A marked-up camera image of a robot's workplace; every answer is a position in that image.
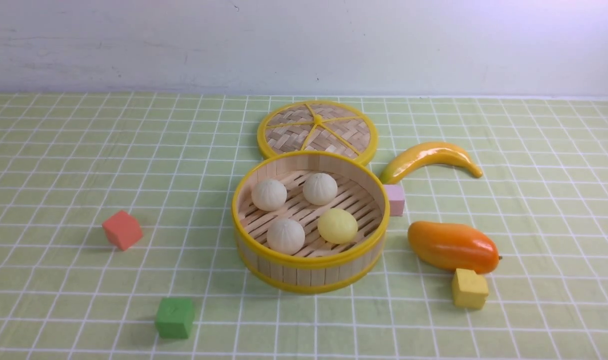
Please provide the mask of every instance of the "yellow block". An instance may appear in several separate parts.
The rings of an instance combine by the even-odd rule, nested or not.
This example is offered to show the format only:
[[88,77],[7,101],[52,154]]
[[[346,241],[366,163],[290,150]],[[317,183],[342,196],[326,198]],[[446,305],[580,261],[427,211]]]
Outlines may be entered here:
[[470,269],[456,269],[453,282],[453,304],[458,308],[481,309],[488,296],[488,284],[482,275]]

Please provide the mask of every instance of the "bamboo steamer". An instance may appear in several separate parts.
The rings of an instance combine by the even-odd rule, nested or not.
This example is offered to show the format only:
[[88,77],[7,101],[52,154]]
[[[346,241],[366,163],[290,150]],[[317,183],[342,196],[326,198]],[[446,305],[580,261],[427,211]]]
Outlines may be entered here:
[[295,102],[260,123],[257,143],[265,159],[294,151],[326,151],[366,165],[377,151],[377,129],[354,107],[325,100]]
[[[320,171],[338,184],[338,196],[321,207],[302,194],[306,179]],[[254,185],[266,178],[279,180],[288,191],[285,205],[271,212],[257,209],[251,200]],[[354,242],[332,244],[320,237],[317,219],[329,208],[355,216],[359,231]],[[386,191],[373,173],[343,155],[310,150],[276,155],[249,171],[235,190],[231,211],[246,267],[274,287],[306,294],[337,290],[366,275],[381,255],[390,216]],[[294,255],[267,245],[267,230],[281,217],[298,221],[306,232],[303,248]]]

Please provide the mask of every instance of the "banana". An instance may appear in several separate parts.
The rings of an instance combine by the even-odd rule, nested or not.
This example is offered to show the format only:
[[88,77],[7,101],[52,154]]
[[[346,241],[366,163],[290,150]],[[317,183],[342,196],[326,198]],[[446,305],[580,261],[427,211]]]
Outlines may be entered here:
[[448,164],[468,170],[481,178],[482,169],[471,161],[466,150],[452,143],[430,141],[419,143],[400,153],[384,168],[379,176],[382,184],[396,184],[411,171],[432,164]]

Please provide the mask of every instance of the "yellow rim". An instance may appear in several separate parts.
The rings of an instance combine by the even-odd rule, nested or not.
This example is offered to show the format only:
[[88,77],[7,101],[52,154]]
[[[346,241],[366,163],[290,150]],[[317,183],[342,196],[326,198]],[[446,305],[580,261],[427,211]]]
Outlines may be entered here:
[[[377,188],[384,196],[384,212],[382,213],[382,221],[379,226],[375,229],[375,231],[361,244],[357,244],[356,246],[350,248],[349,250],[336,253],[335,255],[323,256],[323,257],[298,257],[285,255],[283,253],[271,250],[266,248],[264,245],[258,243],[249,235],[247,231],[244,230],[242,226],[241,220],[239,219],[239,215],[237,214],[237,209],[235,205],[239,201],[239,193],[242,190],[242,186],[252,173],[258,170],[258,168],[265,166],[270,162],[274,162],[281,158],[289,158],[289,157],[297,157],[300,155],[321,155],[322,157],[333,157],[340,159],[345,162],[350,162],[354,166],[359,167],[362,171],[368,174],[368,176],[377,184]],[[338,155],[337,153],[330,153],[326,151],[296,151],[296,152],[286,152],[281,153],[280,155],[276,155],[270,159],[264,160],[258,166],[255,166],[251,171],[249,171],[239,182],[237,185],[237,189],[235,189],[235,194],[233,194],[233,201],[231,203],[231,212],[233,215],[233,223],[235,223],[235,229],[239,233],[242,241],[251,248],[252,251],[264,256],[265,258],[271,259],[273,262],[277,264],[285,265],[288,267],[297,267],[300,269],[320,269],[325,267],[332,267],[336,265],[342,265],[346,262],[349,262],[353,259],[358,258],[364,253],[370,251],[376,244],[377,241],[386,233],[386,228],[388,227],[388,220],[390,218],[390,205],[388,203],[388,196],[386,195],[386,189],[384,189],[384,185],[380,182],[380,180],[375,176],[370,170],[365,168],[363,165],[358,164],[352,159],[344,157],[342,155]]]
[[299,293],[299,294],[320,294],[320,293],[325,293],[325,292],[327,293],[327,292],[330,292],[330,291],[332,292],[334,290],[342,289],[344,287],[347,287],[348,285],[351,285],[352,283],[354,283],[357,280],[360,280],[361,278],[366,276],[366,274],[368,274],[368,272],[371,271],[375,267],[375,264],[377,264],[377,261],[379,260],[379,258],[382,255],[382,251],[384,251],[384,246],[382,246],[382,249],[377,253],[377,256],[375,256],[375,259],[373,259],[373,262],[371,262],[371,264],[368,265],[368,267],[366,267],[365,269],[363,269],[362,271],[360,271],[359,273],[357,273],[357,275],[355,275],[353,277],[347,278],[346,280],[334,282],[333,284],[321,285],[321,286],[316,286],[316,287],[315,286],[311,286],[311,287],[306,286],[305,287],[305,286],[301,286],[301,285],[286,284],[285,282],[277,281],[277,280],[274,280],[273,278],[269,278],[268,276],[265,276],[264,274],[259,272],[257,269],[255,269],[248,263],[248,260],[246,260],[246,257],[244,257],[244,254],[242,253],[241,249],[239,248],[239,246],[237,246],[237,253],[239,254],[240,258],[242,259],[242,262],[244,262],[244,264],[246,265],[248,270],[250,272],[252,272],[253,275],[257,276],[260,280],[267,283],[268,285],[271,285],[272,287],[284,290],[286,292]]
[[[328,132],[332,133],[335,137],[337,137],[339,139],[339,141],[343,142],[344,145],[346,145],[348,148],[350,148],[355,153],[357,153],[358,154],[357,157],[355,157],[354,159],[351,159],[352,161],[357,162],[357,164],[364,166],[364,165],[368,164],[370,162],[370,160],[373,159],[373,157],[375,157],[375,152],[377,151],[377,128],[375,127],[375,124],[370,120],[370,118],[368,118],[368,116],[366,116],[366,114],[355,109],[352,106],[349,107],[348,105],[344,105],[339,102],[328,101],[328,100],[326,100],[326,101],[325,100],[307,100],[307,101],[294,102],[289,105],[284,105],[284,106],[280,107],[279,109],[276,109],[273,112],[271,112],[270,114],[268,114],[262,120],[262,122],[260,123],[259,129],[257,130],[257,144],[260,148],[260,152],[262,153],[262,156],[265,159],[270,159],[270,158],[276,157],[278,155],[266,141],[265,133],[266,133],[267,129],[280,128],[282,126],[293,126],[293,125],[313,125],[313,129],[311,129],[311,132],[310,132],[312,134],[313,130],[317,127],[314,125],[313,121],[284,123],[284,124],[275,125],[275,126],[268,126],[270,119],[272,119],[276,114],[278,114],[279,112],[281,112],[285,109],[288,109],[291,107],[296,107],[299,105],[306,105],[306,107],[308,108],[308,111],[310,111],[312,114],[314,114],[315,112],[313,111],[310,104],[333,105],[335,107],[342,108],[342,109],[348,110],[348,111],[356,114],[356,116],[350,116],[350,117],[345,116],[345,117],[327,119],[324,121],[324,123],[328,123],[329,121],[342,121],[342,120],[354,119],[354,118],[355,119],[360,118],[360,119],[364,120],[364,123],[366,123],[366,127],[368,127],[368,131],[370,132],[370,143],[366,147],[366,150],[364,150],[362,153],[359,153],[359,151],[357,151],[354,148],[354,146],[350,145],[347,141],[345,141],[345,139],[343,139],[343,137],[337,136],[337,134],[332,132],[332,130],[330,130],[329,127],[327,127],[326,125],[322,124],[320,127],[324,128]],[[308,139],[309,139],[309,137],[307,136],[306,139],[304,140],[304,143],[302,144],[302,146],[304,148],[306,147],[306,144],[308,143]]]

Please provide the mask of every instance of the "cube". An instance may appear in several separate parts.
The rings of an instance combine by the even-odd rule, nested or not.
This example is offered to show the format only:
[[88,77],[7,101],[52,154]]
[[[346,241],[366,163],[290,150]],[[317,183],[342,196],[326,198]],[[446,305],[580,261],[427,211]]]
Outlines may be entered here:
[[484,307],[488,297],[488,284],[482,275],[471,269],[455,269],[451,287],[453,305],[475,310]]
[[108,241],[121,251],[127,250],[144,237],[137,219],[124,210],[120,210],[104,221],[102,228]]
[[166,297],[159,303],[155,328],[162,339],[187,339],[190,337],[195,308],[187,297]]
[[400,217],[404,214],[404,203],[406,200],[406,194],[401,185],[384,185],[386,194],[388,196],[388,203],[390,205],[390,216]]

